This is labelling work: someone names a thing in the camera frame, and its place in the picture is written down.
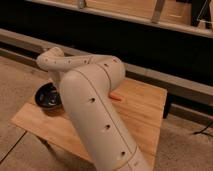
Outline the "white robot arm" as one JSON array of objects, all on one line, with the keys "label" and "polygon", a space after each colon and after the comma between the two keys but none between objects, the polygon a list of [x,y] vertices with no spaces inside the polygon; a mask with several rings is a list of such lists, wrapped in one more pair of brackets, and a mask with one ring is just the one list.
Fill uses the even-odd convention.
[{"label": "white robot arm", "polygon": [[151,171],[109,99],[125,78],[119,58],[95,54],[67,57],[54,47],[37,57],[37,65],[51,73],[64,110],[97,171]]}]

